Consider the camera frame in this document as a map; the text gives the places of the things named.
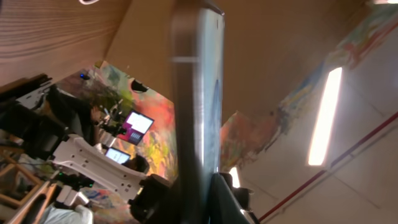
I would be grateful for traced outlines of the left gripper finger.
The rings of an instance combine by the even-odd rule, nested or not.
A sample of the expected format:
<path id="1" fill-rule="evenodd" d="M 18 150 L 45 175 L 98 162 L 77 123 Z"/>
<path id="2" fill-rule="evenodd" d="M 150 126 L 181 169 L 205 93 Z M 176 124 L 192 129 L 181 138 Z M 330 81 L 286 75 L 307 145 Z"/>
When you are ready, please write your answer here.
<path id="1" fill-rule="evenodd" d="M 249 224 L 224 177 L 213 174 L 207 201 L 209 224 Z"/>

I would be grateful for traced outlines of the Galaxy S25 smartphone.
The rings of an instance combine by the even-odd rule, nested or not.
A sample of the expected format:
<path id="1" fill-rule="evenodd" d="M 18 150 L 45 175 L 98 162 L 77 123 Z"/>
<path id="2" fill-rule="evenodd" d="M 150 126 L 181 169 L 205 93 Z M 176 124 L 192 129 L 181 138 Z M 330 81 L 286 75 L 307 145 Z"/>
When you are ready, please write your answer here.
<path id="1" fill-rule="evenodd" d="M 224 13 L 211 1 L 176 1 L 170 24 L 180 222 L 208 223 L 220 168 Z"/>

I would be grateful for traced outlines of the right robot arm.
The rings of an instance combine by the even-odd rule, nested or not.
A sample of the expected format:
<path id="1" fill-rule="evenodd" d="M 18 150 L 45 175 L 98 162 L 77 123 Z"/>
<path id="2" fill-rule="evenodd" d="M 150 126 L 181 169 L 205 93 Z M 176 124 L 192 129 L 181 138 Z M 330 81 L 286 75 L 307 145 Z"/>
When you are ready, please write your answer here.
<path id="1" fill-rule="evenodd" d="M 141 172 L 118 164 L 88 144 L 82 137 L 71 134 L 52 153 L 52 162 L 69 167 L 97 184 L 119 194 L 125 200 L 132 200 L 140 191 L 140 181 L 147 178 Z"/>

